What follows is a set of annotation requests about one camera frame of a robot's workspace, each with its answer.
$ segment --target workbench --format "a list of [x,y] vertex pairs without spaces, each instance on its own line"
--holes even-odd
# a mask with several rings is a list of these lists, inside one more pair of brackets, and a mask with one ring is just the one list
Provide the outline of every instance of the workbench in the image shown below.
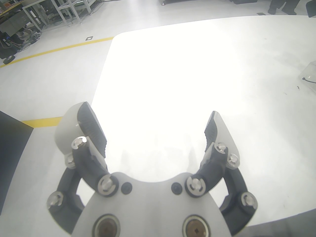
[[15,10],[19,10],[22,8],[22,5],[20,2],[16,2],[14,3],[12,6],[10,6],[8,9],[6,9],[5,11],[3,11],[2,13],[0,13],[0,17],[4,16],[6,13],[11,12],[13,9]]
[[[316,97],[299,79],[316,60],[315,24],[307,16],[249,16],[117,35],[91,105],[109,172],[147,182],[195,173],[215,110],[258,201],[251,225],[316,208]],[[222,182],[211,191],[219,206],[226,194]]]

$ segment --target bolt head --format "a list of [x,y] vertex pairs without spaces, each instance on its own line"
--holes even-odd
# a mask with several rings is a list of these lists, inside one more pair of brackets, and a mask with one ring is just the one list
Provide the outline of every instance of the bolt head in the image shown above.
[[238,156],[236,156],[235,154],[230,154],[229,158],[228,158],[228,162],[231,165],[236,165],[238,162]]
[[194,178],[194,179],[192,180],[191,186],[192,186],[192,188],[193,188],[194,190],[199,190],[199,191],[200,191],[201,188],[202,188],[202,183],[201,183],[201,181],[200,181],[199,179]]
[[113,181],[111,180],[111,178],[109,178],[107,180],[103,180],[101,182],[101,187],[102,187],[103,191],[109,191],[112,186],[113,186]]
[[77,137],[75,138],[72,143],[71,143],[71,148],[76,150],[79,147],[81,147],[84,143],[87,142],[87,138],[86,137]]
[[51,208],[52,206],[60,206],[63,201],[63,194],[62,192],[56,191],[52,193],[46,202],[47,208]]
[[72,164],[74,162],[74,157],[72,155],[67,157],[68,164]]
[[255,199],[252,198],[252,196],[246,195],[245,197],[245,203],[249,206],[254,206]]
[[226,147],[223,143],[218,143],[218,144],[216,144],[216,149],[217,149],[217,151],[220,152],[220,153],[224,153],[224,151],[225,151],[226,148],[227,148],[227,147]]
[[254,209],[258,208],[258,203],[252,193],[245,192],[241,195],[241,202],[244,206],[252,206]]

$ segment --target white floor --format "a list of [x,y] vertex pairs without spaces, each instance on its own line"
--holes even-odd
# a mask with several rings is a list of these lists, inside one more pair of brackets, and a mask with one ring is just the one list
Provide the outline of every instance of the white floor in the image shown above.
[[[305,4],[308,1],[301,0],[295,10],[297,14],[307,15]],[[105,2],[93,15],[85,17],[82,25],[74,21],[69,28],[44,32],[37,43],[16,57],[81,43],[88,36],[96,40],[162,25],[251,16],[259,12],[267,14],[270,2],[258,0],[257,3],[235,5],[225,0],[173,0],[165,6],[161,6],[159,0]],[[111,41],[89,44],[0,68],[0,110],[18,120],[29,120],[62,116],[73,104],[91,103],[110,44]],[[142,44],[130,46],[142,52]],[[56,189],[64,167],[62,154],[53,142],[53,133],[54,128],[35,129],[32,133],[0,216],[0,228],[5,236],[37,237],[43,233],[45,236],[68,236],[45,208],[46,198]],[[41,173],[50,181],[43,182]],[[14,190],[18,188],[23,189],[21,193]],[[34,200],[24,200],[23,191],[33,192]],[[91,192],[82,194],[86,203]]]

